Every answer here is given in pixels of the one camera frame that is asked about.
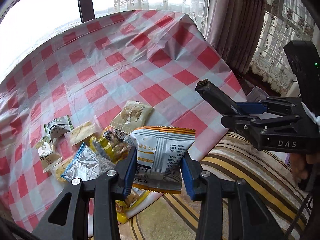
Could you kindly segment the right hand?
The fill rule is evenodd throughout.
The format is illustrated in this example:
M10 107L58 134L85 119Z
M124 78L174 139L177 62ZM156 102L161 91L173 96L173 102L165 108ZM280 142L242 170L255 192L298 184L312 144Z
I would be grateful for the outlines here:
M319 163L319 153L301 155L299 153L290 153L291 169L293 178L296 182L308 178L306 165Z

